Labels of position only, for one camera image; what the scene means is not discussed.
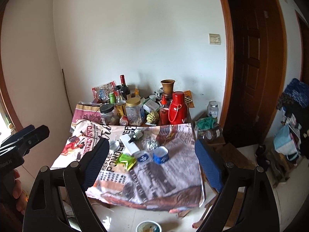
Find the person's left hand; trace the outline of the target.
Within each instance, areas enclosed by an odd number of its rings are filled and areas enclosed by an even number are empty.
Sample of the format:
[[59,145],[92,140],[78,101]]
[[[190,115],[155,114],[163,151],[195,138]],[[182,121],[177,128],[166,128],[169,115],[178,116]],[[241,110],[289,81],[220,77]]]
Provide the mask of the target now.
[[16,203],[16,209],[19,211],[22,215],[25,214],[27,201],[26,201],[26,195],[22,189],[21,181],[19,180],[20,174],[19,172],[14,169],[14,180],[15,185],[13,187],[12,195],[17,200]]

